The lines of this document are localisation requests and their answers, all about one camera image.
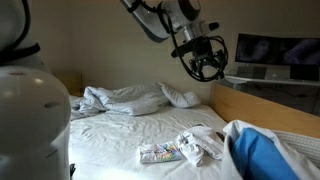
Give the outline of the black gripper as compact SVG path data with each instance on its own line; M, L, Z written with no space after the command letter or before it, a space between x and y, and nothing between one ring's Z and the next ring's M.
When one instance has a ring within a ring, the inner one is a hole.
M222 45L222 49L214 52L210 41L217 41ZM173 58L178 57L186 72L195 80L218 80L223 79L224 69L228 64L228 50L221 36L206 36L193 39L181 46L178 46L176 40L173 40L174 50L171 52ZM183 56L192 53L193 58L187 66L183 60ZM205 77L203 68L210 66L216 69L216 72Z

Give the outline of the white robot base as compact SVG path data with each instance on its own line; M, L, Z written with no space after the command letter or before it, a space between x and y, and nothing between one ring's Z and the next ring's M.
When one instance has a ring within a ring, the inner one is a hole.
M69 93L30 25L28 0L0 0L0 180L70 180Z

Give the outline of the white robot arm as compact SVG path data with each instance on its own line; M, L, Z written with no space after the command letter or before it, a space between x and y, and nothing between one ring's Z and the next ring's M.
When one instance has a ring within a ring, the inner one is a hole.
M171 56L180 59L193 79L209 82L224 78L228 50L221 36L209 36L219 23L199 19L199 0L162 0L156 7L144 0L120 2L152 41L172 38Z

